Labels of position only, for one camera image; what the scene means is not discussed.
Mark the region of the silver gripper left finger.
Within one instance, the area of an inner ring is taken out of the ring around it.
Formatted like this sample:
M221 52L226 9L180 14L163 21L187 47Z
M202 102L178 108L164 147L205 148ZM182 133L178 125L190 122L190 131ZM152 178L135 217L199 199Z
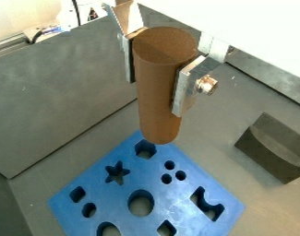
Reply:
M107 16L118 29L119 49L123 52L124 76L128 83L134 83L134 37L147 29L143 24L136 2L122 2L116 6L104 4Z

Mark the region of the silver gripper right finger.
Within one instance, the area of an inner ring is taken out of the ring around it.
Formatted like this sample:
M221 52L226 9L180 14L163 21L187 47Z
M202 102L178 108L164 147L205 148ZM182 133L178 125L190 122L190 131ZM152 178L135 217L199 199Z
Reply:
M211 95L218 82L211 71L225 62L229 45L214 36L202 32L197 44L198 56L179 69L175 77L171 113L182 117L193 107L197 95Z

